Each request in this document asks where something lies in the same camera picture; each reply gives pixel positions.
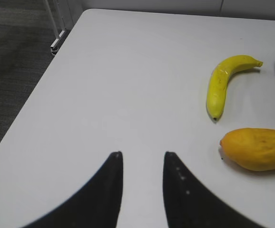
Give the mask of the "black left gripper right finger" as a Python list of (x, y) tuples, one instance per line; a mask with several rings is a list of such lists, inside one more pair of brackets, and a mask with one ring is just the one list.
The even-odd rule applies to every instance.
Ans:
[(207, 189), (174, 152), (164, 157), (164, 207), (170, 228), (258, 228)]

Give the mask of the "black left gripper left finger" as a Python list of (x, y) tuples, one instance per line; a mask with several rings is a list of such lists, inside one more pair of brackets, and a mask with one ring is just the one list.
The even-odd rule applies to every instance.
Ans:
[(123, 193), (123, 155), (111, 153), (94, 176), (27, 228), (115, 228)]

